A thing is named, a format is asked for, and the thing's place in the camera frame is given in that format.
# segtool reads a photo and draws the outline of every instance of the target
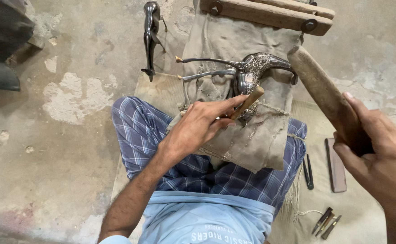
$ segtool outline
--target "person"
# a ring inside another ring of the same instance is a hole
[[[305,154],[306,125],[290,119],[284,170],[257,174],[228,163],[212,170],[194,155],[231,119],[247,96],[189,106],[165,136],[171,118],[148,103],[125,97],[113,106],[113,122],[130,183],[109,208],[99,243],[129,244],[142,214],[140,243],[264,243]],[[387,235],[396,243],[396,127],[379,110],[368,110],[344,93],[372,140],[375,154],[356,156],[337,133],[334,149],[347,170],[383,207]]]

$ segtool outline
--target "wooden stick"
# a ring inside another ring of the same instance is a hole
[[[243,111],[245,111],[249,106],[251,106],[255,101],[258,100],[264,94],[264,89],[261,86],[256,86],[254,90],[249,94],[249,97],[237,107],[234,113],[230,116],[230,119],[235,120],[237,119]]]
[[[297,12],[315,14],[317,16],[334,19],[335,11],[331,9],[326,9],[322,7],[317,7],[311,4],[300,3],[293,0],[248,0],[255,3],[264,3],[284,9],[290,9]]]
[[[288,60],[306,90],[347,145],[358,156],[373,153],[371,139],[362,128],[355,111],[310,54],[303,47],[296,46],[288,53]]]
[[[200,8],[210,12],[214,0],[200,0]],[[308,32],[314,36],[323,36],[332,26],[332,20],[312,14],[284,9],[264,3],[248,0],[218,0],[222,5],[221,15],[244,19],[268,26],[301,31],[302,24],[309,19],[317,20],[317,27]]]

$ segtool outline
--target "black metal horse figurine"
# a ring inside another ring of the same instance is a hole
[[[163,48],[163,52],[166,53],[165,47],[163,47],[162,43],[157,38],[157,32],[159,31],[159,20],[163,20],[165,32],[168,31],[168,28],[166,27],[165,20],[160,15],[160,6],[156,2],[147,2],[144,5],[144,10],[146,13],[144,24],[144,44],[147,56],[147,68],[141,69],[141,71],[145,72],[150,78],[150,82],[152,82],[153,76],[156,74],[154,72],[153,65],[154,48],[157,44],[160,44]]]

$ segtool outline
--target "stained concrete floor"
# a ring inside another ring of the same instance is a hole
[[[46,47],[14,66],[21,92],[0,91],[0,243],[94,243],[119,158],[110,106],[146,66],[146,0],[22,1]],[[193,3],[158,2],[169,31],[156,71],[177,74]],[[304,46],[341,90],[396,117],[396,3],[317,2],[337,15]],[[311,100],[301,83],[295,98]]]

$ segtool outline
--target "fingernail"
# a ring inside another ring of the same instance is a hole
[[[346,94],[346,96],[347,96],[348,98],[353,98],[353,95],[352,95],[350,92],[345,92],[345,94]]]

